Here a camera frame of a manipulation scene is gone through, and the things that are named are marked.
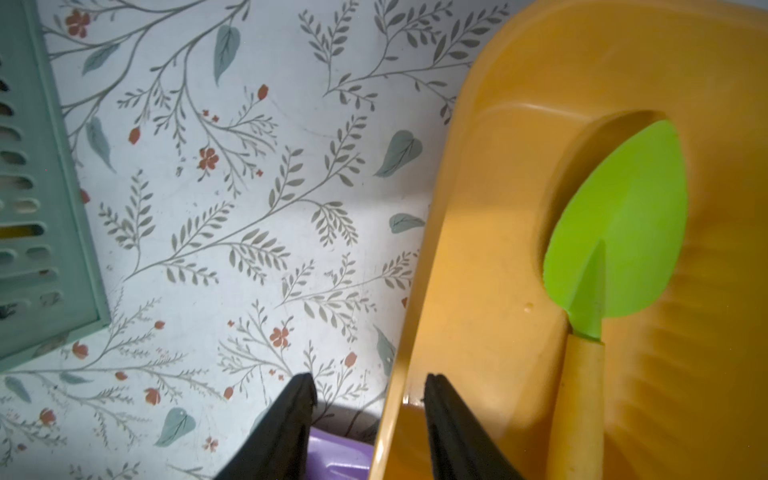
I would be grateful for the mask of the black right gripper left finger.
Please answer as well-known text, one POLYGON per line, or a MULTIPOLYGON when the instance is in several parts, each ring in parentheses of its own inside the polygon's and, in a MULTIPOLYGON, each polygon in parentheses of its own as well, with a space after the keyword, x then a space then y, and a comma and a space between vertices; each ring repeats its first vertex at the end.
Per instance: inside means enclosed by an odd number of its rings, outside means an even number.
POLYGON ((216 475, 223 480, 305 479, 317 393, 311 374, 291 378, 254 431, 216 475))

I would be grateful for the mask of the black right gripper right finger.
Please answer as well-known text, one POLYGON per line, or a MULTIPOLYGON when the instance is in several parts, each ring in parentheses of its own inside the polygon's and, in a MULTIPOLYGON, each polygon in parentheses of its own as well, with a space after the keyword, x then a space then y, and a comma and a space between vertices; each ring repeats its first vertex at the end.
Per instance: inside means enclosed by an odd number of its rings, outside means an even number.
POLYGON ((521 480, 446 376, 429 374, 424 407, 433 478, 521 480))

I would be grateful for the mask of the purple shovel pink handle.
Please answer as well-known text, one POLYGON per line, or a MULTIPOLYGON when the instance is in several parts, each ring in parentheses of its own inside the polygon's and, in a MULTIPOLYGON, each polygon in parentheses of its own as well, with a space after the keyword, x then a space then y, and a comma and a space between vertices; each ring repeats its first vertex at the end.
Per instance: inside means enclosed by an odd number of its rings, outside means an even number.
POLYGON ((307 449, 308 480, 367 480, 374 447, 367 443, 310 429, 307 449))

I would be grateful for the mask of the green shovel yellow handle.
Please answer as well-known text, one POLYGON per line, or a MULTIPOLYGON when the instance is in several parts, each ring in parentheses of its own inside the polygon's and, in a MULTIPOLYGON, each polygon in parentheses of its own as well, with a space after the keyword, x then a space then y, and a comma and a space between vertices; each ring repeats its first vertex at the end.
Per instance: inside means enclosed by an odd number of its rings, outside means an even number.
POLYGON ((687 211, 679 133, 664 119, 608 154, 557 221, 543 258, 543 285, 565 312, 570 332, 547 478, 602 478, 603 322, 638 313, 661 296, 682 249, 687 211))

